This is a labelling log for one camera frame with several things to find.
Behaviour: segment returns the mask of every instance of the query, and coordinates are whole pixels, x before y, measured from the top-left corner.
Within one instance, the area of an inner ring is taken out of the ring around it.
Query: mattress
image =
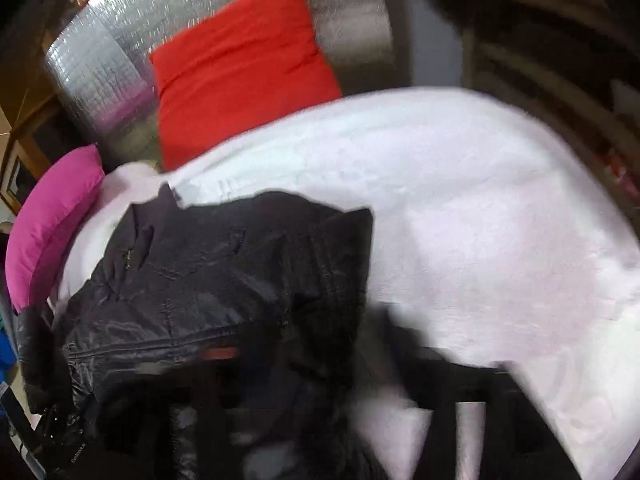
[[[640,440],[638,241],[562,140],[524,112],[460,89],[377,92],[247,132],[172,173],[118,171],[144,174],[120,176],[80,231],[59,310],[128,204],[162,182],[184,206],[266,189],[370,206],[372,309],[393,304],[454,361],[509,362],[586,480],[613,478]],[[362,348],[375,376],[383,356]],[[410,478],[429,414],[387,381],[363,386],[353,413],[391,476]],[[459,478],[478,469],[481,423],[481,406],[460,407]]]

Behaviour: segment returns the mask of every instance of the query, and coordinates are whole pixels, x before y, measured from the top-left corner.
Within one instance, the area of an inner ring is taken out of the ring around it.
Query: red fabric
[[[166,170],[229,137],[341,97],[305,0],[235,0],[150,58]]]

